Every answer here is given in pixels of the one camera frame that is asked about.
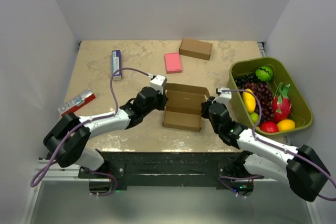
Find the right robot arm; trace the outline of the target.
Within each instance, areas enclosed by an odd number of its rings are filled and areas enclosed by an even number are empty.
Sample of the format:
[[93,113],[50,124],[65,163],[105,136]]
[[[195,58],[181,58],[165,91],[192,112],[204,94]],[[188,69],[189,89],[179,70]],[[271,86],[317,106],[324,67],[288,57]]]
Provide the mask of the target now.
[[248,156],[234,165],[239,178],[267,177],[282,181],[301,199],[309,202],[321,197],[321,190],[331,180],[330,172],[313,148],[280,144],[256,134],[233,121],[223,103],[211,97],[201,105],[201,116],[208,119],[214,132],[227,145],[247,151]]

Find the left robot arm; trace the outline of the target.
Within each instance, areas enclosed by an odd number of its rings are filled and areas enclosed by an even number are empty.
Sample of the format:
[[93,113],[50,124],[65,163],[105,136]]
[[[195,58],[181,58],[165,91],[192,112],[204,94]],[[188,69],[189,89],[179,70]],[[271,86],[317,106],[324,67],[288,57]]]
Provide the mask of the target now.
[[62,168],[76,164],[90,169],[97,178],[108,174],[109,165],[87,142],[99,135],[127,130],[142,123],[153,110],[164,110],[167,97],[163,87],[144,87],[135,98],[118,109],[95,116],[64,115],[44,138],[43,144]]

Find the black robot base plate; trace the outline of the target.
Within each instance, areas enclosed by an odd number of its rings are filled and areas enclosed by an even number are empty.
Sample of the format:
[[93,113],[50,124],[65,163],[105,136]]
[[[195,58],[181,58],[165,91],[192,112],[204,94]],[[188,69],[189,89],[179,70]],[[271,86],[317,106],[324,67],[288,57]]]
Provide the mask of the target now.
[[126,190],[130,186],[152,187],[215,187],[248,196],[254,189],[256,175],[243,166],[249,152],[104,152],[103,158],[109,167],[104,172],[112,174],[102,182],[104,176],[80,169],[79,178],[89,179],[92,193],[105,193],[113,186]]

